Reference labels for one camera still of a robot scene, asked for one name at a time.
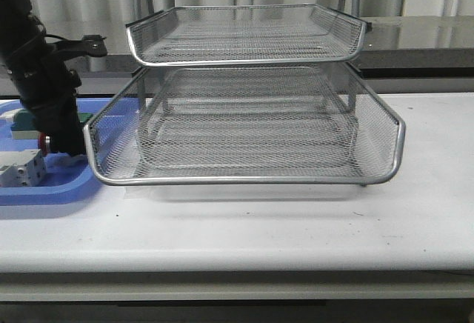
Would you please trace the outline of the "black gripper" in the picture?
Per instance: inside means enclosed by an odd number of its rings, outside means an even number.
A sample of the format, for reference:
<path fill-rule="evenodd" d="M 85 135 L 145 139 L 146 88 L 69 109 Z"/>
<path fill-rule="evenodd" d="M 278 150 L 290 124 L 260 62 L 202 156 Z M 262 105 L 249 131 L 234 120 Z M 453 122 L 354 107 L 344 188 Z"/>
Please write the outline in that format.
<path fill-rule="evenodd" d="M 78 113 L 76 88 L 81 86 L 78 73 L 65 62 L 79 56 L 105 57 L 104 37 L 85 35 L 80 40 L 60 40 L 47 43 L 37 36 L 21 46 L 7 49 L 7 72 L 19 92 L 21 103 L 40 120 L 48 116 Z M 86 153 L 85 144 L 68 130 L 45 130 L 56 153 L 70 156 Z"/>

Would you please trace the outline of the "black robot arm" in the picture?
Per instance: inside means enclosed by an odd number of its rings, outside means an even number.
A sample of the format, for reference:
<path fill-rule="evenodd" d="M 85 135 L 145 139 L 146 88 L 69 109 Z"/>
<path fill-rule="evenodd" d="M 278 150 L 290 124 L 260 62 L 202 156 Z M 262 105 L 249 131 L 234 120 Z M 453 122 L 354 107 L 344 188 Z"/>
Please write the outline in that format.
<path fill-rule="evenodd" d="M 33 14 L 30 0 L 1 0 L 1 65 L 33 116 L 40 149 L 83 155 L 84 134 L 76 104 L 81 79 L 65 62 L 79 56 L 104 57 L 107 48 L 100 35 L 80 40 L 58 37 L 54 43 L 47 42 L 50 37 Z"/>

